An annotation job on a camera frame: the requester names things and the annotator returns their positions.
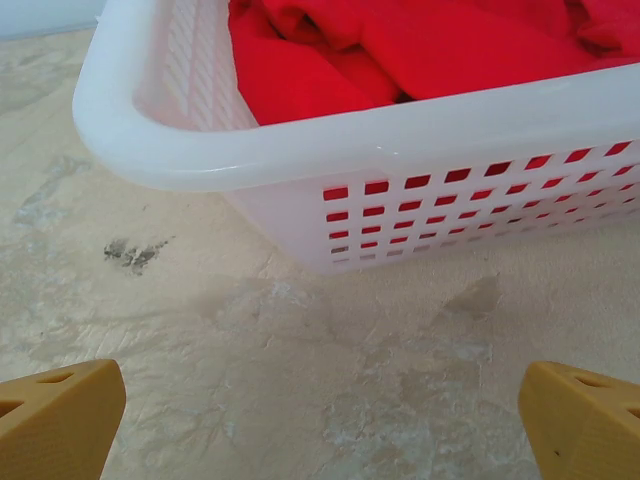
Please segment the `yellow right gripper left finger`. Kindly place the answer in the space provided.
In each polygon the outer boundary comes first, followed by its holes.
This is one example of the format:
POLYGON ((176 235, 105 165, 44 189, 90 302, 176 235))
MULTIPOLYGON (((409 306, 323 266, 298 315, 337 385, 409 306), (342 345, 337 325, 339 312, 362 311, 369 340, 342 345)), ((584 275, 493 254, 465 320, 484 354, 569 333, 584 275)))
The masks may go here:
POLYGON ((126 389, 99 359, 1 384, 3 479, 98 479, 119 428, 126 389))

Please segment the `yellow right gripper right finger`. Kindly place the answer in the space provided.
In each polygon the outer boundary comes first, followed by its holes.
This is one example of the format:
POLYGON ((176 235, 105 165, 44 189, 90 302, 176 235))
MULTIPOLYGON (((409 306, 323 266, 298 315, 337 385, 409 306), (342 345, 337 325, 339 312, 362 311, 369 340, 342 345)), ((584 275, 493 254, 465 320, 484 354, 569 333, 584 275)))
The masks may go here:
POLYGON ((519 414, 544 479, 637 479, 639 386, 556 362, 534 362, 519 414))

